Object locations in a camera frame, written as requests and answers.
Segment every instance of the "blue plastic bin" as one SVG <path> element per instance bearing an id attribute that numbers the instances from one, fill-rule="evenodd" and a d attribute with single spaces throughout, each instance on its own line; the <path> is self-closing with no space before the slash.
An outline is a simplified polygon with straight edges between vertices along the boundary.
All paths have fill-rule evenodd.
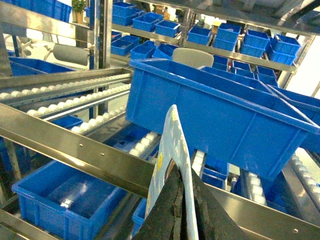
<path id="1" fill-rule="evenodd" d="M 235 74 L 232 72 L 227 72 L 224 70 L 208 67 L 208 66 L 202 66 L 202 67 L 199 67 L 199 69 L 202 71 L 205 71 L 207 73 L 216 75 L 218 77 L 225 78 L 225 79 L 237 82 L 239 84 L 246 85 L 246 86 L 254 88 L 256 90 L 259 90 L 259 91 L 262 91 L 262 92 L 265 92 L 268 94 L 270 93 L 270 89 L 266 85 L 264 85 L 263 83 L 255 80 L 255 79 L 248 78 L 243 75 L 238 75 L 238 74 Z"/>
<path id="2" fill-rule="evenodd" d="M 145 41 L 144 43 L 141 44 L 141 46 L 146 46 L 148 48 L 152 48 L 152 49 L 156 49 L 156 45 L 155 45 L 155 42 L 154 41 L 150 41 L 150 40 L 147 40 Z"/>
<path id="3" fill-rule="evenodd" d="M 255 67 L 254 73 L 257 78 L 264 84 L 269 84 L 275 87 L 279 86 L 277 83 L 277 76 L 273 69 L 257 65 Z"/>
<path id="4" fill-rule="evenodd" d="M 63 22 L 69 22 L 72 7 L 58 0 L 2 0 L 6 3 L 42 14 Z"/>
<path id="5" fill-rule="evenodd" d="M 258 48 L 253 47 L 249 45 L 245 45 L 244 43 L 241 46 L 240 52 L 245 55 L 253 56 L 256 58 L 261 58 L 261 56 L 264 54 L 265 49 L 264 48 Z"/>
<path id="6" fill-rule="evenodd" d="M 189 30 L 188 41 L 196 44 L 207 45 L 211 35 L 212 31 L 210 29 L 194 26 Z"/>
<path id="7" fill-rule="evenodd" d="M 12 190 L 22 219 L 68 240 L 94 239 L 126 194 L 58 161 L 18 181 Z"/>
<path id="8" fill-rule="evenodd" d="M 118 31 L 112 31 L 111 32 L 111 42 L 118 40 L 122 37 L 122 32 L 118 32 Z"/>
<path id="9" fill-rule="evenodd" d="M 241 26 L 231 23 L 222 23 L 218 28 L 216 37 L 220 40 L 228 40 L 229 42 L 235 43 L 238 39 L 240 31 Z"/>
<path id="10" fill-rule="evenodd" d="M 257 49 L 266 49 L 269 37 L 266 33 L 248 29 L 244 36 L 243 44 Z"/>
<path id="11" fill-rule="evenodd" d="M 136 47 L 139 45 L 140 37 L 138 36 L 132 36 L 132 35 L 126 35 L 120 38 L 122 41 L 126 41 L 129 43 L 133 43 L 133 45 Z"/>
<path id="12" fill-rule="evenodd" d="M 275 178 L 307 134 L 320 132 L 272 94 L 170 60 L 130 65 L 128 121 L 161 134 L 176 104 L 181 125 L 192 126 L 183 128 L 188 146 L 259 176 Z"/>
<path id="13" fill-rule="evenodd" d="M 174 50 L 170 47 L 167 46 L 166 44 L 162 43 L 160 46 L 156 48 L 154 51 L 152 57 L 153 58 L 158 58 L 158 59 L 172 59 L 172 56 L 174 54 Z"/>
<path id="14" fill-rule="evenodd" d="M 130 51 L 131 59 L 148 59 L 152 57 L 152 54 L 155 52 L 155 49 L 147 46 L 136 46 Z"/>
<path id="15" fill-rule="evenodd" d="M 71 68 L 60 66 L 40 59 L 26 57 L 9 57 L 13 76 L 53 74 L 74 71 Z"/>
<path id="16" fill-rule="evenodd" d="M 153 32 L 156 24 L 164 19 L 164 16 L 153 12 L 148 12 L 132 20 L 133 27 L 147 32 Z"/>
<path id="17" fill-rule="evenodd" d="M 303 112 L 313 122 L 320 125 L 320 100 L 311 96 L 268 85 L 279 97 L 285 99 L 291 105 Z M 320 154 L 320 135 L 308 134 L 301 143 L 301 148 Z"/>
<path id="18" fill-rule="evenodd" d="M 155 25 L 155 33 L 174 38 L 180 32 L 180 23 L 163 20 Z"/>
<path id="19" fill-rule="evenodd" d="M 270 45 L 269 51 L 266 52 L 268 55 L 269 60 L 281 63 L 281 64 L 286 64 L 286 65 L 292 65 L 296 59 L 297 56 L 292 56 L 292 55 L 287 55 L 283 53 L 279 53 L 274 51 L 272 45 Z"/>
<path id="20" fill-rule="evenodd" d="M 237 40 L 233 42 L 233 41 L 220 39 L 220 38 L 218 38 L 218 36 L 216 36 L 214 38 L 213 47 L 217 48 L 217 49 L 224 49 L 224 50 L 232 52 L 235 49 L 236 43 L 237 43 Z"/>
<path id="21" fill-rule="evenodd" d="M 133 221 L 132 236 L 135 236 L 139 231 L 139 229 L 141 228 L 141 226 L 144 224 L 146 208 L 147 208 L 147 199 L 143 198 L 132 215 L 132 221 Z"/>
<path id="22" fill-rule="evenodd" d="M 132 42 L 123 41 L 121 39 L 115 40 L 111 43 L 111 53 L 125 56 L 127 55 L 131 49 L 133 49 L 135 45 Z"/>
<path id="23" fill-rule="evenodd" d="M 295 56 L 301 45 L 293 37 L 275 34 L 271 41 L 273 50 L 280 54 Z"/>
<path id="24" fill-rule="evenodd" d="M 112 15 L 128 17 L 136 13 L 136 5 L 126 2 L 113 3 Z"/>

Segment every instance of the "shelf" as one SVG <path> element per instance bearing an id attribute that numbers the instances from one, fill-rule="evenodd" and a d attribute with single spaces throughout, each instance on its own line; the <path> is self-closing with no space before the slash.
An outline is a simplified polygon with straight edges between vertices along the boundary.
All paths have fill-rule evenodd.
<path id="1" fill-rule="evenodd" d="M 112 24 L 112 29 L 116 30 L 116 31 L 121 31 L 121 32 L 133 34 L 136 36 L 140 36 L 143 38 L 155 39 L 155 40 L 166 42 L 168 44 L 175 44 L 175 45 L 178 45 L 178 43 L 180 41 L 180 36 L 181 36 L 181 33 L 179 33 L 176 37 L 173 38 L 173 37 L 169 37 L 169 36 L 160 35 L 160 34 L 157 34 L 154 32 L 148 32 L 148 31 L 135 29 L 132 26 L 122 26 L 122 25 L 118 25 L 118 24 Z"/>
<path id="2" fill-rule="evenodd" d="M 204 51 L 204 52 L 207 52 L 210 54 L 216 54 L 216 55 L 223 56 L 226 58 L 239 60 L 239 61 L 246 62 L 249 64 L 255 64 L 255 65 L 259 65 L 259 66 L 263 66 L 263 67 L 271 68 L 271 69 L 275 69 L 275 70 L 281 70 L 281 71 L 286 71 L 286 72 L 291 72 L 291 73 L 295 73 L 297 71 L 297 67 L 295 65 L 289 66 L 289 65 L 285 65 L 285 64 L 282 64 L 279 62 L 270 61 L 270 60 L 266 60 L 266 59 L 262 59 L 262 58 L 257 58 L 254 56 L 244 55 L 244 54 L 241 54 L 238 52 L 227 51 L 227 50 L 215 48 L 212 46 L 205 46 L 205 45 L 193 43 L 190 41 L 186 41 L 184 43 L 184 47 Z"/>

